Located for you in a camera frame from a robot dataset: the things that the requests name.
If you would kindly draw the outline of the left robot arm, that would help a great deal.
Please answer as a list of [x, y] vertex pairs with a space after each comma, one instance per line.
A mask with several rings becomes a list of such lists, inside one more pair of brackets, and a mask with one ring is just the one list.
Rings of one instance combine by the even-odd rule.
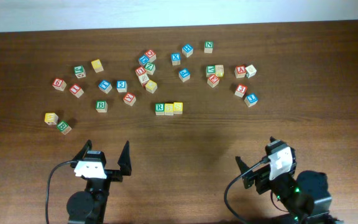
[[122, 182], [132, 173], [130, 143], [127, 141], [118, 159], [118, 170], [106, 169], [102, 151], [92, 150], [88, 140], [72, 160], [71, 168], [77, 177], [86, 181], [83, 191], [74, 193], [67, 202], [69, 223], [102, 223], [112, 182]]

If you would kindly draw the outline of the yellow S block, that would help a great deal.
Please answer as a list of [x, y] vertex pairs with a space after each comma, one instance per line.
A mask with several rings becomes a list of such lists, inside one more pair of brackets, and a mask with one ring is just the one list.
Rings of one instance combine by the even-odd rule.
[[164, 115], [166, 115], [166, 116], [174, 115], [174, 104], [173, 103], [165, 103], [164, 104]]
[[173, 112], [174, 112], [174, 114], [182, 114], [183, 113], [183, 103], [182, 102], [174, 102], [173, 103]]

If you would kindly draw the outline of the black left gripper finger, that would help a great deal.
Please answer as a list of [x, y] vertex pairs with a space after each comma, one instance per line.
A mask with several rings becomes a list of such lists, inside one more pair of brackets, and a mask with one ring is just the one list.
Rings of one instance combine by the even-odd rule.
[[122, 176], [124, 176], [124, 175], [125, 176], [131, 176], [131, 174], [132, 174], [132, 165], [131, 165], [130, 143], [129, 143], [129, 141], [126, 141], [117, 164], [120, 167], [120, 172], [121, 172]]
[[92, 142], [91, 142], [91, 140], [89, 139], [89, 140], [87, 140], [87, 142], [85, 143], [85, 145], [82, 147], [82, 149], [81, 149], [81, 150], [76, 154], [76, 156], [71, 160], [72, 163], [70, 164], [70, 167], [71, 167], [71, 168], [75, 168], [76, 165], [77, 165], [77, 163], [78, 163], [79, 161], [81, 161], [81, 160], [84, 158], [85, 154], [86, 154], [88, 151], [90, 151], [90, 150], [92, 150]]

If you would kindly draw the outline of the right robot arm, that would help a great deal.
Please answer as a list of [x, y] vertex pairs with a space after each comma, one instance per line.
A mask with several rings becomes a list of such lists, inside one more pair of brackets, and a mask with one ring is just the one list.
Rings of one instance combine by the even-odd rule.
[[341, 223], [329, 213], [332, 196], [325, 173], [306, 170], [294, 177], [295, 149], [274, 137], [265, 152], [266, 156], [250, 167], [235, 157], [241, 174], [231, 183], [241, 180], [245, 189], [255, 186], [260, 195], [270, 192], [270, 198], [285, 207], [285, 214], [274, 218], [274, 223]]

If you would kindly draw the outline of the green R block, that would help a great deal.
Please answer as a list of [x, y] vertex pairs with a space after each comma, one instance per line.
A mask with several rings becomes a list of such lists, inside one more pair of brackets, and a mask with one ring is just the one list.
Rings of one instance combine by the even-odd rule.
[[165, 114], [165, 104], [164, 103], [156, 103], [155, 104], [155, 114], [157, 116]]

